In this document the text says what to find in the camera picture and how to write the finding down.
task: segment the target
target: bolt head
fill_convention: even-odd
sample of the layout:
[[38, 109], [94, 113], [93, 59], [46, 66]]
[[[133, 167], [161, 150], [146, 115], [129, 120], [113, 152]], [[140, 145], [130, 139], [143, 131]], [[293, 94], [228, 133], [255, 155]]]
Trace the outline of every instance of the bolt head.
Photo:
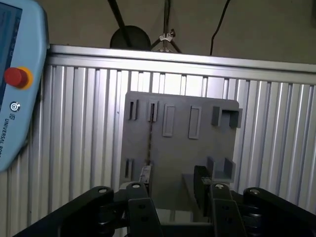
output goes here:
[[250, 190], [251, 193], [255, 194], [255, 195], [258, 195], [260, 192], [256, 189], [251, 189]]
[[222, 185], [222, 184], [217, 184], [217, 185], [215, 185], [215, 187], [218, 188], [218, 189], [222, 189], [222, 188], [224, 187], [224, 185]]

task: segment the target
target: metal rod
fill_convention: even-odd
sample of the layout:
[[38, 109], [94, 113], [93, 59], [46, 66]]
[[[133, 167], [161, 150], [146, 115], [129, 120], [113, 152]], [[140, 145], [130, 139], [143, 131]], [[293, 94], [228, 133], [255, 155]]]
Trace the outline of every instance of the metal rod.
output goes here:
[[122, 31], [122, 35], [123, 35], [123, 38], [127, 44], [128, 47], [132, 47], [132, 43], [130, 41], [130, 38], [129, 38], [129, 35], [126, 31], [126, 28], [125, 28], [125, 24], [124, 24], [124, 21], [123, 21], [123, 18], [122, 18], [122, 15], [120, 14], [120, 11], [119, 11], [119, 6], [118, 6], [118, 3], [116, 0], [108, 0], [109, 2], [109, 5], [111, 7], [111, 10], [115, 16], [115, 19], [118, 23], [118, 27], [120, 28], [120, 30]]
[[[166, 36], [169, 32], [169, 21], [170, 21], [170, 8], [171, 8], [171, 0], [164, 1], [164, 19], [163, 19], [163, 33]], [[164, 48], [167, 48], [168, 42], [165, 40], [162, 42]]]

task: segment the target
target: screw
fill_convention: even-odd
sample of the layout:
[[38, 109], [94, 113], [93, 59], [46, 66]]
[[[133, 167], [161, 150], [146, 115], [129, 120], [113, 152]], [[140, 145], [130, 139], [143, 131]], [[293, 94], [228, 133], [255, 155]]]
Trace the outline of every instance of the screw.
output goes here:
[[107, 192], [107, 189], [100, 189], [99, 190], [99, 193], [103, 194], [103, 193], [106, 193]]
[[170, 35], [171, 35], [172, 37], [176, 37], [176, 32], [174, 31], [174, 29], [171, 30]]
[[222, 188], [224, 187], [224, 185], [222, 185], [222, 184], [217, 184], [217, 185], [215, 185], [215, 187], [218, 188], [218, 189], [222, 189]]
[[256, 189], [251, 189], [250, 190], [251, 193], [255, 194], [255, 195], [258, 195], [260, 192]]

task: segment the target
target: rectangular slot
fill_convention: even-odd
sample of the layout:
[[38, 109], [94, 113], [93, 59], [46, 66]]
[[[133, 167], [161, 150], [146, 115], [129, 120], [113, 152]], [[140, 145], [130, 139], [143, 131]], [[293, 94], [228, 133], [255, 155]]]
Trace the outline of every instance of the rectangular slot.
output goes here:
[[129, 102], [129, 120], [137, 119], [138, 100], [131, 100]]
[[133, 165], [133, 160], [126, 159], [126, 162], [125, 162], [125, 180], [127, 180], [127, 181], [132, 181], [132, 165]]
[[153, 122], [156, 122], [157, 121], [157, 112], [158, 112], [158, 101], [149, 101], [147, 121], [150, 122], [152, 119]]
[[202, 108], [191, 106], [189, 139], [198, 139], [201, 124]]
[[164, 137], [172, 137], [173, 123], [176, 108], [174, 105], [164, 105], [162, 135]]

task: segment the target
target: corrugated metal wall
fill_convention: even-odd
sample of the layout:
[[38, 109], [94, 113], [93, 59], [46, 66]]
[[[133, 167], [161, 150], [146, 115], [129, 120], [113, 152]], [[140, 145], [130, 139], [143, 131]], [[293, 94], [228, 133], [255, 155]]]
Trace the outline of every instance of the corrugated metal wall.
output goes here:
[[0, 174], [0, 236], [14, 235], [93, 186], [118, 187], [128, 90], [238, 100], [244, 114], [232, 188], [259, 186], [316, 212], [314, 85], [252, 80], [251, 74], [211, 77], [216, 70], [207, 76], [171, 74], [168, 67], [114, 70], [106, 56], [103, 67], [82, 67], [85, 60], [48, 61], [29, 144]]

